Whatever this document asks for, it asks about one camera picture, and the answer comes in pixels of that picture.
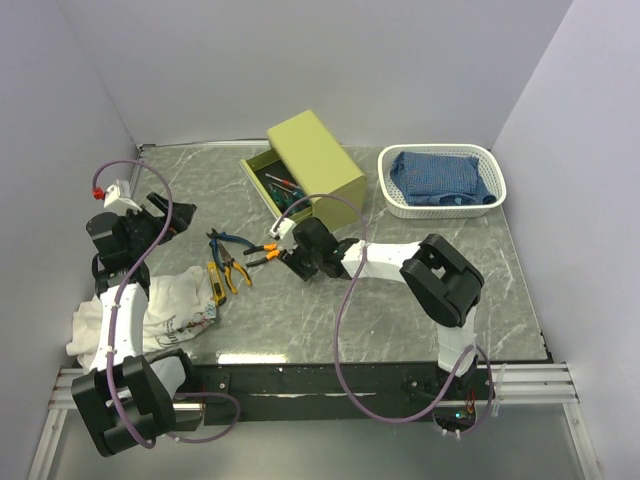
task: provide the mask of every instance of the laundry basket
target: laundry basket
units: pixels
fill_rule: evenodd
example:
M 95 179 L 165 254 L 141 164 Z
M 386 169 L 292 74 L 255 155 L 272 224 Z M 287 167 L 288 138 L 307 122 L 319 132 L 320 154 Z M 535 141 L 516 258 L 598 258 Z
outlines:
M 496 201 L 489 205 L 444 205 L 414 207 L 407 202 L 391 180 L 391 164 L 400 152 L 431 153 L 456 157 L 475 157 L 478 159 L 478 172 Z M 469 144 L 412 144 L 392 145 L 378 156 L 378 176 L 389 211 L 400 218 L 468 218 L 484 215 L 492 208 L 502 205 L 507 196 L 504 177 L 493 155 L 482 147 Z

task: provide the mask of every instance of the red screwdriver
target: red screwdriver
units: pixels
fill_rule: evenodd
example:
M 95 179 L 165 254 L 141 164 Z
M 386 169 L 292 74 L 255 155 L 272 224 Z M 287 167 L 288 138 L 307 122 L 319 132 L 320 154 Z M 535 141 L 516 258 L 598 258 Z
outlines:
M 275 176 L 271 175 L 270 173 L 265 173 L 264 176 L 267 177 L 267 178 L 270 178 L 271 180 L 275 180 L 276 182 L 281 183 L 285 187 L 295 188 L 296 190 L 300 190 L 300 185 L 296 185 L 295 183 L 290 182 L 289 180 L 284 180 L 282 178 L 275 177 Z

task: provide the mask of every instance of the red connector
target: red connector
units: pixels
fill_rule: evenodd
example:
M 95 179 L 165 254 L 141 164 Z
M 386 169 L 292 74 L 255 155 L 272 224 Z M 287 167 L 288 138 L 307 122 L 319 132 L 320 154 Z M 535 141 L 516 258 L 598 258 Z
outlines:
M 100 187 L 91 189 L 91 193 L 96 200 L 104 200 L 104 191 Z

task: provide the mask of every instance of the dark blue fabric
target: dark blue fabric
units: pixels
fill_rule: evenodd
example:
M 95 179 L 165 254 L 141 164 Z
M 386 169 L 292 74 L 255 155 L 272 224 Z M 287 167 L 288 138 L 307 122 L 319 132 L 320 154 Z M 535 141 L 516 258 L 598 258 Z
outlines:
M 478 159 L 472 156 L 400 152 L 390 174 L 408 205 L 486 205 L 496 201 L 478 174 Z

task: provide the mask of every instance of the basket rim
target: basket rim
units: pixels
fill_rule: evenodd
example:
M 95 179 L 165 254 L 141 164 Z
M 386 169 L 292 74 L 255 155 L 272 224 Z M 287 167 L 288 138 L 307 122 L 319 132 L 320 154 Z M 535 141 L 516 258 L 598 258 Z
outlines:
M 502 195 L 500 198 L 496 199 L 494 203 L 488 205 L 440 205 L 440 206 L 412 206 L 412 205 L 402 205 L 401 203 L 396 202 L 387 190 L 387 185 L 384 181 L 384 172 L 382 171 L 382 158 L 389 151 L 396 148 L 411 148 L 411 147 L 462 147 L 462 148 L 471 148 L 474 150 L 480 150 L 483 154 L 487 155 L 492 166 L 494 167 L 494 171 L 497 174 L 498 182 L 500 183 L 500 188 L 502 189 Z M 507 186 L 504 183 L 504 176 L 502 175 L 502 170 L 500 170 L 500 165 L 498 165 L 498 161 L 493 154 L 484 147 L 479 145 L 474 145 L 472 143 L 405 143 L 398 145 L 390 145 L 383 149 L 378 155 L 378 180 L 380 181 L 380 186 L 382 187 L 382 194 L 387 202 L 392 204 L 396 208 L 400 208 L 402 210 L 409 211 L 418 211 L 418 212 L 428 212 L 428 211 L 443 211 L 443 210 L 489 210 L 491 208 L 496 208 L 502 205 L 505 198 L 507 197 Z

